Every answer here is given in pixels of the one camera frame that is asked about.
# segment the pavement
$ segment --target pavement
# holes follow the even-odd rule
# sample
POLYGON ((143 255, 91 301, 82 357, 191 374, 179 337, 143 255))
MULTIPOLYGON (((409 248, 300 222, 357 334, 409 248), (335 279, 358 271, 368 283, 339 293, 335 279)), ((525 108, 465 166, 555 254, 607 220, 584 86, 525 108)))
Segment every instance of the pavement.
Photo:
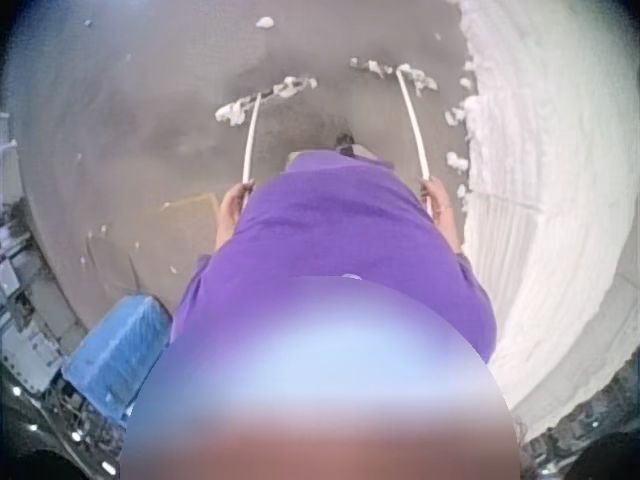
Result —
MULTIPOLYGON (((358 56, 408 62, 438 82, 439 92, 425 91, 414 105, 432 173, 455 198, 466 178, 445 155, 468 158, 466 132, 447 126, 443 114, 468 95, 459 85, 466 43, 458 23, 457 8, 442 0, 31 2, 11 36, 2 106, 12 115, 36 235, 76 314, 91 327, 122 294, 87 260, 91 241, 110 238, 102 226, 126 231, 139 212, 167 202, 220 200, 241 178, 248 122, 231 128, 216 122, 215 111, 288 75, 312 75, 319 87, 260 110, 258 185, 282 171, 289 152, 330 147, 349 130, 417 191, 420 167, 400 88, 349 69, 358 56), (255 27, 265 15, 275 20, 270 30, 255 27)), ((146 237, 153 241, 154 231, 146 237)), ((186 240, 146 264, 172 275, 174 263, 188 270, 210 253, 186 240)), ((119 245, 114 255, 138 249, 119 245)), ((169 297, 184 289, 188 275, 180 278, 163 285, 169 297)))

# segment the purple shirt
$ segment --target purple shirt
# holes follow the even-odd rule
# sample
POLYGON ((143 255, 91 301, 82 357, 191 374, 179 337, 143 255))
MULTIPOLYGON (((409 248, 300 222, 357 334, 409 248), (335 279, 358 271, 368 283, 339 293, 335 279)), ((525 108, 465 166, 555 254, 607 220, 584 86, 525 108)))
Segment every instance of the purple shirt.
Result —
POLYGON ((385 163, 332 151, 300 154, 251 196, 233 238, 204 258, 174 315, 191 321, 243 301, 251 285, 299 276, 357 275, 393 288, 449 322, 488 361, 491 303, 420 201, 385 163))

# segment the hand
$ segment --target hand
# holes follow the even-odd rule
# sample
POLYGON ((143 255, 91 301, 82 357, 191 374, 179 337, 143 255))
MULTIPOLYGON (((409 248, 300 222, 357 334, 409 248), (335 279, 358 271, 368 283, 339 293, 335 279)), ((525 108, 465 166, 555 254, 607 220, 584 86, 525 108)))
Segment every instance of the hand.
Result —
POLYGON ((220 210, 218 212, 218 228, 216 232, 215 250, 227 243, 233 236, 236 229, 240 213, 244 207, 246 199, 253 192, 255 182, 251 180, 247 183, 238 183, 229 189, 224 195, 220 210))
POLYGON ((445 238, 453 253, 462 253, 460 239, 456 231, 453 208, 451 207, 451 199, 444 184, 435 177, 431 177, 429 180, 422 180, 420 196, 425 207, 427 202, 431 203, 433 223, 445 238))

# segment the blue object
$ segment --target blue object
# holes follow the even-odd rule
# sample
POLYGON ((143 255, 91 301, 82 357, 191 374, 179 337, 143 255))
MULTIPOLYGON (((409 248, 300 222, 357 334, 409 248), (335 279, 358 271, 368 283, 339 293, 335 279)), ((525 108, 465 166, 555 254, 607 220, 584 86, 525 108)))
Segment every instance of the blue object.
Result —
POLYGON ((171 317, 149 296, 124 297, 89 332, 62 376, 120 422, 169 341, 171 317))

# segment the snow bank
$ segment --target snow bank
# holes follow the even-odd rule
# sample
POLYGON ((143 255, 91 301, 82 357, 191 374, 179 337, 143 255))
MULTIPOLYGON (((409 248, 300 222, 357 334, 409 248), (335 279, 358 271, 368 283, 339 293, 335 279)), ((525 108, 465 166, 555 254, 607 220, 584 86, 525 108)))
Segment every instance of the snow bank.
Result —
MULTIPOLYGON (((490 368, 514 407, 598 311, 631 228, 638 40, 598 2, 458 3, 479 92, 464 103, 472 191, 464 248, 494 303, 490 368)), ((576 385, 578 372, 567 378, 576 395, 548 425, 602 388, 632 344, 588 385, 576 385)))

